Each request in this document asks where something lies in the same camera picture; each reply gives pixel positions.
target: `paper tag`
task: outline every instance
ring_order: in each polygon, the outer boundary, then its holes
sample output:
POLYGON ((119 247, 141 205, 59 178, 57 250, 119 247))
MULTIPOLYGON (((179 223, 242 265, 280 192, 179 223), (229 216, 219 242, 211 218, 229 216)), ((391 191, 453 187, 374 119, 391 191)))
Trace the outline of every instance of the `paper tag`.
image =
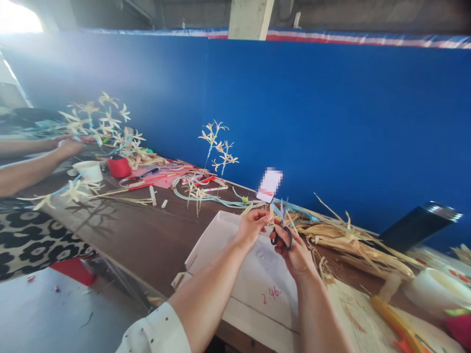
POLYGON ((267 168, 257 193, 257 199, 271 203, 282 179, 283 172, 267 168))

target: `black bottle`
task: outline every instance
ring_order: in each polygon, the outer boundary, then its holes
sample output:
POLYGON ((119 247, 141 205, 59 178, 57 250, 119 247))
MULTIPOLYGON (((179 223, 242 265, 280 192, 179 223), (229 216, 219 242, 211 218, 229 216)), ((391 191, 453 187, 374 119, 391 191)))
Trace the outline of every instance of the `black bottle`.
POLYGON ((405 252, 447 225, 457 222, 461 216, 451 207, 430 201, 414 208, 385 230, 379 239, 384 245, 405 252))

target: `brown table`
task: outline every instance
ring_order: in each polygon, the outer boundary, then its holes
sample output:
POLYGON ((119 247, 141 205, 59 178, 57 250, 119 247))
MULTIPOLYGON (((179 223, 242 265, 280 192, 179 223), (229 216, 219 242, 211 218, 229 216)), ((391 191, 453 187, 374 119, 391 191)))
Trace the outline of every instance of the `brown table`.
MULTIPOLYGON (((24 190, 27 197, 45 195, 63 186, 70 177, 51 176, 43 182, 24 190)), ((105 177, 106 187, 114 190, 118 183, 105 177)), ((178 272, 185 271, 184 262, 199 237, 219 210, 240 213, 240 209, 226 208, 216 202, 203 202, 199 217, 196 217, 195 202, 187 202, 175 196, 170 189, 156 188, 157 207, 140 208, 105 199, 90 200, 87 204, 70 203, 55 198, 56 209, 44 208, 83 241, 94 247, 101 255, 126 273, 156 289, 164 296, 174 293, 172 280, 178 272), (160 208, 168 200, 165 209, 160 208)), ((236 187, 241 196, 254 199, 253 192, 236 187)), ((125 193, 126 197, 148 198, 148 189, 125 193)), ((238 201, 231 189, 219 191, 224 200, 238 201)), ((336 276, 356 289, 365 289, 377 294, 384 283, 372 275, 337 261, 339 255, 332 250, 318 247, 322 256, 329 260, 329 266, 336 276)), ((412 304, 398 291, 392 304, 440 328, 441 322, 412 304)), ((255 342, 235 327, 222 322, 217 335, 240 352, 272 352, 255 342)))

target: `paper cup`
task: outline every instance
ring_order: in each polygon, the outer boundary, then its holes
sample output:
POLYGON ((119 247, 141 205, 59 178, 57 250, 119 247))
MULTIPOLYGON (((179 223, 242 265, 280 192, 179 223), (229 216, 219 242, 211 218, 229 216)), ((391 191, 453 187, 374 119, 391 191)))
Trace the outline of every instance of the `paper cup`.
POLYGON ((444 310, 471 309, 471 289, 432 268, 423 270, 403 291, 415 305, 441 319, 446 317, 444 310))
POLYGON ((97 161, 79 162, 73 165, 82 174, 82 178, 89 182, 100 182, 103 180, 100 163, 97 161))

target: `red thread spool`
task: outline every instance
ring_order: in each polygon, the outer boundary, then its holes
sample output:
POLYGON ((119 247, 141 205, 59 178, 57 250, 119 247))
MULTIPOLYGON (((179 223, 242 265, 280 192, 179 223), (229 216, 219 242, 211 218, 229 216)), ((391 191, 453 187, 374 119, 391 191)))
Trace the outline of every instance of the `red thread spool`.
POLYGON ((115 178, 124 178, 131 175, 131 167, 128 160, 120 155, 114 155, 108 159, 111 175, 115 178))

